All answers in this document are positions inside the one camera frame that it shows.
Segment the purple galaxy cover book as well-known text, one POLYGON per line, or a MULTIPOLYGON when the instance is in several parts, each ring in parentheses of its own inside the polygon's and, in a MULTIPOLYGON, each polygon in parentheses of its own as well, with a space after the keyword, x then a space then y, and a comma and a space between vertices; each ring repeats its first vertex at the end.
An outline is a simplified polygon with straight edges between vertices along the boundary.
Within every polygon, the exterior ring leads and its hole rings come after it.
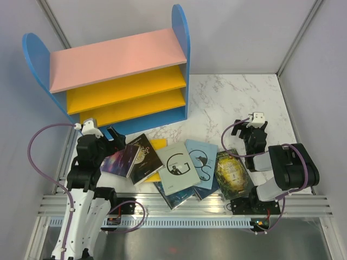
POLYGON ((136 145, 126 147, 105 158, 101 163, 102 172, 111 173, 120 177, 128 178, 138 157, 140 148, 136 145))

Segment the black moon cover book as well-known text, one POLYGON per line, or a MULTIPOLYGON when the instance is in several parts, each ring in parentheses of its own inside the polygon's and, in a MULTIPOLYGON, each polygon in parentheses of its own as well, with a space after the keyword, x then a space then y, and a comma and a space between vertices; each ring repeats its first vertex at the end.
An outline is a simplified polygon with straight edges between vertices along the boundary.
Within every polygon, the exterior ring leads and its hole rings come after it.
POLYGON ((139 147, 139 154, 129 176, 132 184, 137 186, 161 170, 164 165, 145 134, 141 134, 129 144, 139 147))

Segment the light blue cat book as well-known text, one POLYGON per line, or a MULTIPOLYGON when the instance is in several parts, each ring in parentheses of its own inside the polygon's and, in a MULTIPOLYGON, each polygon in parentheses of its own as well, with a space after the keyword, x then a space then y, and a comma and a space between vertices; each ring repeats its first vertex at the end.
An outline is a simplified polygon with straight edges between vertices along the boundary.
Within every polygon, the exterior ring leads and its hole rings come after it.
POLYGON ((201 180, 196 186, 211 190, 218 146, 191 139, 186 140, 185 146, 201 180))

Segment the grey G cover book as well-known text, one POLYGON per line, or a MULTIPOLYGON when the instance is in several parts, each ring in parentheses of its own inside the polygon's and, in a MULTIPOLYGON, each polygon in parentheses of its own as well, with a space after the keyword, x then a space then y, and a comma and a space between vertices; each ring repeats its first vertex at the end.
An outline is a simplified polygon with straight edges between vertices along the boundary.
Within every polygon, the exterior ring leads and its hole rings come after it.
POLYGON ((159 149, 157 154, 164 164, 159 175, 166 196, 201 182, 184 142, 159 149))

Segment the dark navy blue book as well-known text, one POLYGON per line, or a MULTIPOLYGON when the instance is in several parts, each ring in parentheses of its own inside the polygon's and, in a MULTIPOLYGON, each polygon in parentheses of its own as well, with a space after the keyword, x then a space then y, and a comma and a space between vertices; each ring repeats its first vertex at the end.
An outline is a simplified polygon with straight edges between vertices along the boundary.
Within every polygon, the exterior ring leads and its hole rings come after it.
POLYGON ((211 189, 200 188, 200 187, 196 187, 196 186, 194 186, 192 189, 195 193, 195 196, 198 198, 198 200, 202 201, 206 197, 210 196, 211 194, 213 194, 214 192, 219 190, 220 186, 218 184, 216 176, 214 176, 211 189))

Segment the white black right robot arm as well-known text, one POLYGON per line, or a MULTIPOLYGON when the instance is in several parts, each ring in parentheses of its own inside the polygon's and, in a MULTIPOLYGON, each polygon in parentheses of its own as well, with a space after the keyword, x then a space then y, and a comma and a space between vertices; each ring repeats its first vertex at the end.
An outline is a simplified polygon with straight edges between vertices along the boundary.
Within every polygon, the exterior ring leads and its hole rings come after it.
POLYGON ((251 189, 246 205, 254 213, 269 207, 286 195, 319 184, 319 171, 303 144, 274 145, 265 151, 267 121, 253 124, 235 120, 231 135, 239 134, 245 144, 245 166, 250 172, 272 171, 273 178, 251 189))

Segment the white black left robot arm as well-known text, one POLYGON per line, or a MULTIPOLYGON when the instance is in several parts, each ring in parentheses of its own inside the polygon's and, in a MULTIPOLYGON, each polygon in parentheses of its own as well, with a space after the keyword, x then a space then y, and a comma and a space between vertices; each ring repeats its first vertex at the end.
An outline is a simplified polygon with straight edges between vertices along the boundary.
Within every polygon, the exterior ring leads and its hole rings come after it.
POLYGON ((125 148, 125 136, 113 127, 107 130, 111 141, 96 131, 77 140, 77 156, 67 175, 66 211, 51 259, 92 259, 107 213, 118 209, 115 189, 97 186, 103 160, 125 148))

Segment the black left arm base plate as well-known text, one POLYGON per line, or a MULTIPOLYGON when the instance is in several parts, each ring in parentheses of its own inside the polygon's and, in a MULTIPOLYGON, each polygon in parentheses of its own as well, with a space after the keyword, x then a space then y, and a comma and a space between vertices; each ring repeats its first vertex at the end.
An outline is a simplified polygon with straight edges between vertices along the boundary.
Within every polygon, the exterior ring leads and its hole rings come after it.
POLYGON ((111 204, 109 215, 132 215, 136 207, 135 198, 117 198, 115 203, 111 204))

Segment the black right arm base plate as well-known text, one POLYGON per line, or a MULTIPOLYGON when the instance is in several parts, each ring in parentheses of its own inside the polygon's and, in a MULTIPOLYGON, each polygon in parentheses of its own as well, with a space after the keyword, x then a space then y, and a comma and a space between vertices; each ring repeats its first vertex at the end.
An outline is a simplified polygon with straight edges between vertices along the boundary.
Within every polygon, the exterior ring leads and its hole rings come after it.
POLYGON ((234 215, 279 215, 281 208, 275 201, 251 202, 249 198, 240 197, 230 201, 231 211, 234 215))

